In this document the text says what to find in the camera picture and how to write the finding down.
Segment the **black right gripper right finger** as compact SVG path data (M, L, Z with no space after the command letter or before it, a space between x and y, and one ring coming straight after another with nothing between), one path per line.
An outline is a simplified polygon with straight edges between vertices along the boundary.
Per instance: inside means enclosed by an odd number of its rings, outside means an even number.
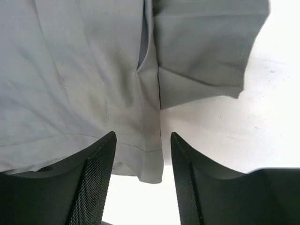
M299 224L298 168L241 173L198 152L175 132L170 142L181 224Z

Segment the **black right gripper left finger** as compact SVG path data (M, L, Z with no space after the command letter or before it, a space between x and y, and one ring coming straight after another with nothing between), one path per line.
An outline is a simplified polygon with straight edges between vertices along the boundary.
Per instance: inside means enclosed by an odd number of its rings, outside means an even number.
M1 224L101 225L116 142L110 132L36 172L1 173Z

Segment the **grey pleated skirt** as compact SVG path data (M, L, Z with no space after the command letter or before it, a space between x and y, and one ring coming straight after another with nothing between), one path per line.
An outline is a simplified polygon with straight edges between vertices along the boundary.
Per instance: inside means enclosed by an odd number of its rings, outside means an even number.
M110 131L113 174L160 183L160 112L238 98L267 0L3 0L0 170L37 171Z

